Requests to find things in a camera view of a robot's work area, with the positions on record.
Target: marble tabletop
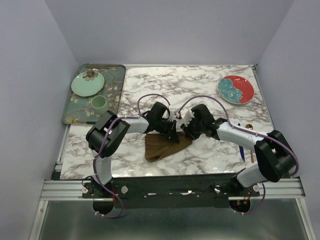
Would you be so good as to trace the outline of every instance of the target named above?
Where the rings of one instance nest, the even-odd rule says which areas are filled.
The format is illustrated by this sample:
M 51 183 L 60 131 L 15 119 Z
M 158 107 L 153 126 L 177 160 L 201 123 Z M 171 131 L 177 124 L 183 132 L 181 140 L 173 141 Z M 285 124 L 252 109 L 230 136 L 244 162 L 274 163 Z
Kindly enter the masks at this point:
M 253 85 L 255 94 L 249 103 L 233 105 L 221 98 L 218 83 L 228 75 L 244 77 Z M 118 114 L 137 116 L 139 97 L 151 93 L 166 96 L 171 105 L 177 108 L 193 96 L 210 95 L 222 102 L 233 123 L 242 126 L 250 123 L 255 130 L 262 132 L 273 129 L 254 73 L 248 65 L 130 68 L 126 72 Z M 140 103 L 141 111 L 149 110 L 155 101 L 166 104 L 160 97 L 146 97 Z M 225 118 L 221 107 L 211 99 L 196 98 L 186 107 L 201 103 L 207 105 L 215 119 Z M 93 155 L 86 141 L 90 128 L 80 125 L 70 127 L 60 179 L 82 179 L 93 173 Z M 186 149 L 150 163 L 145 159 L 145 135 L 131 133 L 125 136 L 112 155 L 111 172 L 113 177 L 236 173 L 257 164 L 257 160 L 251 163 L 249 150 L 245 149 L 244 153 L 245 162 L 241 159 L 238 145 L 202 135 Z

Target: blue pen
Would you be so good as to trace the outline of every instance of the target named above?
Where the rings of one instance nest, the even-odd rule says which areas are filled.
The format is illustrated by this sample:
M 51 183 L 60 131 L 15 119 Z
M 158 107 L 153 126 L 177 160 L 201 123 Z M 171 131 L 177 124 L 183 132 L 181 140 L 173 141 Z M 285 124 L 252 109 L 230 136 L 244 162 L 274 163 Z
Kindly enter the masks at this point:
M 241 158 L 242 160 L 245 162 L 245 151 L 244 151 L 244 147 L 239 145 L 239 150 L 240 150 L 240 154 L 241 154 Z

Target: brown towel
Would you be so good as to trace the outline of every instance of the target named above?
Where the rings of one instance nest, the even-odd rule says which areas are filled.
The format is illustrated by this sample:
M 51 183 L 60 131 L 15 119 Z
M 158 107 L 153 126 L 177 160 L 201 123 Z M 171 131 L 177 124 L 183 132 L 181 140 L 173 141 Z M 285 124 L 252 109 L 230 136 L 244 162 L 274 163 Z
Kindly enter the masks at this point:
M 180 152 L 192 144 L 184 132 L 177 132 L 180 143 L 165 139 L 160 134 L 147 134 L 145 136 L 145 159 L 152 163 L 167 156 Z

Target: metal frame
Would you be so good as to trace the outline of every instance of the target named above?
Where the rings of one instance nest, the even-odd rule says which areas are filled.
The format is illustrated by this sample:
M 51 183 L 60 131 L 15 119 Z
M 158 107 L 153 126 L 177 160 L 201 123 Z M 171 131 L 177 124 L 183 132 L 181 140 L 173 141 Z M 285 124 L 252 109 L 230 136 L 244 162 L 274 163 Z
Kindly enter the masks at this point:
M 135 67 L 185 67 L 185 66 L 196 66 L 196 65 L 126 65 L 127 69 L 135 68 Z M 266 103 L 263 92 L 261 91 L 260 83 L 257 77 L 256 66 L 250 65 L 256 79 L 257 85 L 262 95 L 263 101 Z M 268 107 L 266 105 L 267 113 L 271 119 Z M 59 154 L 56 160 L 55 171 L 61 172 L 62 164 L 65 156 L 65 149 L 69 137 L 71 125 L 67 125 L 64 131 L 64 135 L 62 138 L 61 147 L 59 150 Z M 95 198 L 95 199 L 84 199 L 82 198 L 82 181 L 81 180 L 46 180 L 44 181 L 40 201 L 38 204 L 38 208 L 35 214 L 35 219 L 32 225 L 31 233 L 29 236 L 29 240 L 38 240 L 40 237 L 42 225 L 44 223 L 46 210 L 48 207 L 49 201 L 113 201 L 112 198 Z M 259 184 L 260 194 L 263 194 L 262 185 Z M 304 200 L 305 192 L 302 186 L 302 183 L 299 178 L 289 178 L 289 179 L 281 179 L 277 183 L 266 182 L 266 199 L 296 199 L 297 207 L 299 209 L 304 228 L 307 233 L 307 237 L 310 240 L 315 240 L 316 235 L 313 230 L 311 220 L 308 214 L 307 206 Z M 242 197 L 229 197 L 229 200 L 241 200 Z

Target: green cup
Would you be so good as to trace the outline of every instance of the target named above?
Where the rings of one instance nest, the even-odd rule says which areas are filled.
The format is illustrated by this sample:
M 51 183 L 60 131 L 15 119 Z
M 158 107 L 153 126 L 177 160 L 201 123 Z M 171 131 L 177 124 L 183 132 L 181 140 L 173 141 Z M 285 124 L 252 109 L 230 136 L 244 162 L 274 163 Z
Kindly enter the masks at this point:
M 104 96 L 95 96 L 91 101 L 91 106 L 97 114 L 103 115 L 109 110 L 107 99 Z

